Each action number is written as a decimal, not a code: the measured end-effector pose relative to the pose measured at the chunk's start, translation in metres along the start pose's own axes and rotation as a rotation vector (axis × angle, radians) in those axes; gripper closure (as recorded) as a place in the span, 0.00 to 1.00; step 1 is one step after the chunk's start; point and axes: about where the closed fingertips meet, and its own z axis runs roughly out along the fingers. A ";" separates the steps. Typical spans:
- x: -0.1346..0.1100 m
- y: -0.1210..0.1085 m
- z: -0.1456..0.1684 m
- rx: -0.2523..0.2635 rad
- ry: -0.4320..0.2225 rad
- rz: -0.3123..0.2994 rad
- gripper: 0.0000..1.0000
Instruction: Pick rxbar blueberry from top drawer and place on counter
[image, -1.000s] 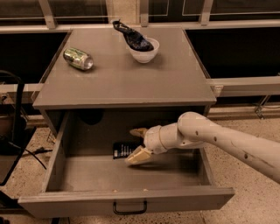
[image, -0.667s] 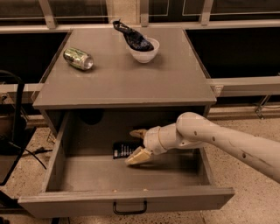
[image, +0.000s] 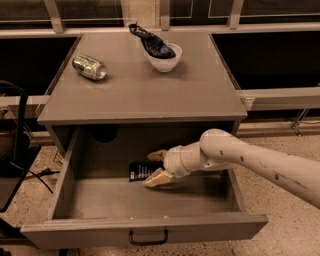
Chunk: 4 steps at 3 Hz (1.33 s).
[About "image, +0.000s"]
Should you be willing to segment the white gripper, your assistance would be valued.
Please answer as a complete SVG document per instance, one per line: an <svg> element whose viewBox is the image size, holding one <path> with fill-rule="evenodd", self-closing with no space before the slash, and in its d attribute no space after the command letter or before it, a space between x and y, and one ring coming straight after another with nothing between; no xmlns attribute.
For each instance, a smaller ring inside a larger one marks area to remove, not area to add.
<svg viewBox="0 0 320 256"><path fill-rule="evenodd" d="M146 180L143 185L148 188L169 184L175 178L182 178L187 175L187 170L181 161L181 146L176 146L168 151L165 149L151 152L147 158L151 161L163 162L164 168L156 169Z"/></svg>

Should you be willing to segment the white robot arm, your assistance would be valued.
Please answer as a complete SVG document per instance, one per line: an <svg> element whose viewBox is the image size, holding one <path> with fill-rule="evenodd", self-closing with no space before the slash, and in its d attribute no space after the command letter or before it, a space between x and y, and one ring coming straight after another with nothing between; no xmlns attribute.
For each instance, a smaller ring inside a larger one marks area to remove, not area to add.
<svg viewBox="0 0 320 256"><path fill-rule="evenodd" d="M248 144L220 129L205 131L195 143L152 152L148 158L163 163L143 182L149 188L170 184L194 171L238 164L320 208L319 161Z"/></svg>

